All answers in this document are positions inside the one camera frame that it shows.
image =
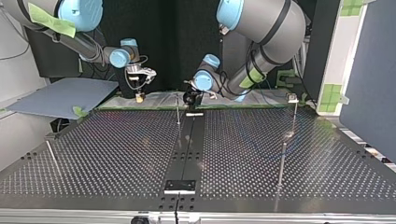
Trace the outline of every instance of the metal bracket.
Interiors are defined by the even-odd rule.
[[[195,194],[195,180],[168,180],[165,185],[165,194],[190,195]]]
[[[363,0],[364,5],[368,5],[370,3],[376,2],[376,0]]]
[[[340,103],[343,105],[349,105],[349,98],[347,98],[345,95],[341,95]]]

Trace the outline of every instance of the cable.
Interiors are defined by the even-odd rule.
[[[110,64],[107,65],[107,68],[105,70],[100,70],[96,64],[93,63],[93,66],[96,68],[96,70],[98,70],[99,72],[107,72],[108,70],[110,70]]]
[[[129,82],[128,73],[127,73],[126,69],[124,69],[124,74],[125,74],[126,83],[128,84],[129,88],[131,88],[131,90],[133,90],[133,91],[138,91],[138,90],[142,89],[144,86],[146,86],[146,84],[147,84],[147,82],[145,81],[141,86],[134,88],[134,87],[132,87],[131,83]]]
[[[63,121],[63,119],[59,119],[58,126],[56,127],[56,133],[59,133],[61,131],[62,121]]]
[[[271,88],[271,84],[270,84],[270,82],[268,81],[268,79],[267,79],[267,78],[265,79],[265,81],[267,82],[268,89],[270,89],[270,90],[271,90],[272,88]]]
[[[30,44],[29,41],[18,31],[17,27],[15,27],[14,23],[12,23],[12,21],[9,19],[9,17],[7,16],[6,12],[0,7],[0,14],[2,15],[3,19],[6,20],[6,22],[8,22],[10,24],[10,26],[15,30],[15,32],[18,34],[18,36],[27,43],[27,47],[26,49],[17,55],[14,56],[10,56],[10,57],[6,57],[6,58],[0,58],[0,61],[4,61],[4,60],[10,60],[10,59],[15,59],[18,57],[21,57],[22,55],[24,55],[30,48]]]
[[[0,61],[5,61],[5,60],[10,60],[10,59],[15,59],[15,58],[21,57],[23,54],[25,54],[29,50],[29,48],[30,48],[30,44],[27,45],[26,50],[24,50],[22,53],[11,56],[11,57],[1,58]]]
[[[86,61],[87,62],[94,62],[96,61],[96,59],[100,58],[100,62],[102,67],[105,67],[106,65],[106,60],[105,60],[105,53],[104,50],[102,49],[102,46],[96,42],[96,40],[94,40],[92,37],[90,37],[89,35],[85,35],[87,38],[89,38],[91,40],[91,42],[96,46],[96,55],[93,56],[92,58],[87,58]]]
[[[262,76],[264,77],[265,80],[267,80],[267,75],[264,74],[264,72],[263,72],[263,71],[260,69],[260,67],[257,65],[256,60],[254,59],[254,54],[255,54],[256,51],[253,50],[253,46],[254,46],[254,41],[251,41],[251,42],[250,42],[250,45],[249,45],[249,47],[248,47],[248,50],[247,50],[247,57],[246,57],[246,63],[245,63],[245,69],[246,69],[247,77],[248,77],[248,79],[253,83],[253,86],[251,86],[251,87],[248,89],[247,92],[241,93],[241,94],[237,94],[237,93],[232,92],[232,91],[227,87],[227,85],[225,85],[225,83],[226,83],[226,81],[227,81],[227,78],[228,78],[228,74],[227,74],[225,71],[221,71],[220,74],[219,74],[220,83],[218,83],[217,79],[214,78],[214,77],[212,76],[212,74],[209,72],[210,76],[212,76],[212,78],[216,81],[216,84],[218,85],[218,88],[219,88],[219,92],[218,92],[218,93],[221,94],[221,96],[223,96],[222,90],[226,90],[226,91],[227,91],[228,93],[230,93],[231,95],[238,96],[238,97],[239,97],[239,96],[248,95],[249,93],[252,92],[252,90],[253,90],[254,88],[257,87],[257,85],[260,84],[260,83],[256,82],[256,81],[251,77],[251,75],[250,75],[249,67],[250,67],[250,64],[251,64],[251,63],[253,64],[253,66],[254,66],[254,68],[257,70],[257,72],[260,73],[260,75],[262,75]]]
[[[177,209],[178,209],[179,198],[180,198],[180,194],[178,194],[178,196],[177,196],[177,202],[176,202],[176,206],[175,206],[175,223],[176,223],[176,224],[178,224],[178,213],[177,213]]]
[[[293,60],[294,60],[294,62],[297,64],[296,56],[293,57]],[[303,86],[304,86],[304,89],[305,89],[305,91],[306,91],[306,94],[308,95],[309,98],[311,98],[312,103],[313,103],[314,106],[315,106],[315,109],[318,109],[317,103],[314,101],[314,98],[312,98],[312,95],[309,93],[308,89],[307,89],[306,86],[305,86],[303,77],[301,76],[301,73],[300,73],[300,70],[298,69],[298,66],[296,66],[296,70],[297,70],[297,76],[298,76],[298,78],[299,78],[299,79],[301,80],[301,82],[303,83]]]
[[[276,107],[275,105],[272,105],[272,104],[270,104],[270,103],[267,101],[267,97],[266,97],[266,96],[264,95],[264,93],[262,92],[262,85],[259,84],[259,87],[260,87],[260,93],[262,94],[262,98],[264,99],[265,103],[267,103],[268,105],[270,105],[270,106],[272,106],[272,107]]]
[[[113,75],[110,76],[110,78],[107,79],[107,81],[111,80],[116,74],[114,73]]]

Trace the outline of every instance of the white wall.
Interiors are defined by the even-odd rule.
[[[318,105],[325,84],[342,85],[341,92],[346,93],[347,83],[352,70],[353,60],[361,36],[367,5],[359,16],[339,17],[335,26],[329,59],[323,77]],[[321,116],[340,116],[342,104],[338,104],[334,113],[318,112]]]
[[[13,21],[21,31],[21,26]],[[0,16],[0,59],[18,55],[27,44]],[[16,102],[22,96],[45,87],[44,78],[38,75],[35,59],[29,49],[21,57],[0,60],[0,109]],[[52,119],[0,112],[0,170],[38,147],[50,133]]]

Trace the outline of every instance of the white cable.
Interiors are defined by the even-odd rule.
[[[128,72],[126,71],[126,68],[124,70],[124,74],[125,74],[126,84],[128,84],[129,88],[131,88],[131,90],[133,90],[133,91],[138,91],[139,89],[142,89],[147,84],[146,81],[145,81],[141,86],[134,88],[134,87],[131,86],[131,83],[129,83]]]
[[[107,81],[111,80],[116,74],[114,73],[113,75],[110,76],[110,78],[107,79]]]

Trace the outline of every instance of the black curtain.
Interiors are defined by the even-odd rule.
[[[135,38],[145,66],[157,71],[152,91],[184,91],[184,80],[193,77],[207,53],[220,56],[219,0],[105,0],[102,31],[108,45],[119,46],[123,38]],[[117,71],[125,97],[133,97],[122,70]]]

